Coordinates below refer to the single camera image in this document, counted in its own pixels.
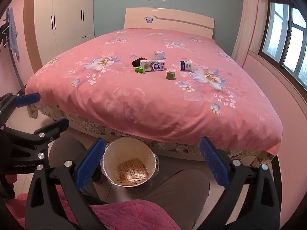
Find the window pane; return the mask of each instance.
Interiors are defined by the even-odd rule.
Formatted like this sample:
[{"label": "window pane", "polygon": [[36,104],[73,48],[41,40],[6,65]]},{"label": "window pane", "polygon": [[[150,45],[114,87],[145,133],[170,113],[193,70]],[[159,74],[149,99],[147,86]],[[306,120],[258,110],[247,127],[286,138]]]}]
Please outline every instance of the window pane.
[{"label": "window pane", "polygon": [[297,65],[298,58],[300,57],[300,50],[302,48],[304,32],[293,27],[289,44],[289,49],[284,62],[284,66],[288,67],[294,72]]},{"label": "window pane", "polygon": [[303,65],[302,65],[302,68],[300,69],[300,73],[298,74],[298,77],[307,86],[307,49],[305,52]]},{"label": "window pane", "polygon": [[293,8],[292,10],[293,10],[293,23],[306,28],[306,22],[300,11],[296,8]]},{"label": "window pane", "polygon": [[[278,16],[276,9],[280,11],[281,8],[281,15],[278,13]],[[262,51],[277,62],[280,61],[286,42],[289,18],[288,9],[289,7],[286,4],[271,3],[271,16],[269,18],[267,36]]]}]

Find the person's hand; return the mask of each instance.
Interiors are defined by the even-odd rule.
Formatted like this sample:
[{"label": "person's hand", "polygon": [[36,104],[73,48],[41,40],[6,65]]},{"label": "person's hand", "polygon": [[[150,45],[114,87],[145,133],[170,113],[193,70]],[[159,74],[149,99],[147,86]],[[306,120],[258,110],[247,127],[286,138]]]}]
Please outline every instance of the person's hand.
[{"label": "person's hand", "polygon": [[17,175],[5,175],[5,179],[9,184],[17,182]]}]

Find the window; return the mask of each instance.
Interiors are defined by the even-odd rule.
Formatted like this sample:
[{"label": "window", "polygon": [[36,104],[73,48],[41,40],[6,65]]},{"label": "window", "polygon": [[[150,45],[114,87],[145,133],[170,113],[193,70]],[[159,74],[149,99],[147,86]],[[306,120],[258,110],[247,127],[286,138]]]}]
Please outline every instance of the window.
[{"label": "window", "polygon": [[259,55],[278,68],[307,98],[306,21],[292,0],[269,0]]}]

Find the person's leg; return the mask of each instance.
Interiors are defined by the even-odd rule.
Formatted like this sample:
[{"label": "person's leg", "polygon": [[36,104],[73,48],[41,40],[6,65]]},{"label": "person's leg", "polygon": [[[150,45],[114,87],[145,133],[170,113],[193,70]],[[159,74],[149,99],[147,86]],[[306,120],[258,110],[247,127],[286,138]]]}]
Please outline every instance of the person's leg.
[{"label": "person's leg", "polygon": [[[69,134],[61,134],[61,137],[54,141],[49,153],[50,167],[58,167],[64,162],[74,161],[80,154],[85,153],[86,148],[76,138]],[[82,194],[93,196],[99,199],[92,181],[81,189]]]},{"label": "person's leg", "polygon": [[144,198],[162,207],[181,230],[192,230],[209,195],[208,177],[200,170],[182,170]]}]

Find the teal wall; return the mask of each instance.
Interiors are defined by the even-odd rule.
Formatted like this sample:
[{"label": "teal wall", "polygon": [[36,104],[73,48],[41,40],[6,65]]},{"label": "teal wall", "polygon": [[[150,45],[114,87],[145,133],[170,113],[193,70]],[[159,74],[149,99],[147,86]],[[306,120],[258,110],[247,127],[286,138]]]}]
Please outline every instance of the teal wall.
[{"label": "teal wall", "polygon": [[214,39],[231,55],[238,35],[243,0],[94,0],[95,36],[124,28],[127,7],[160,7],[189,11],[215,19]]}]

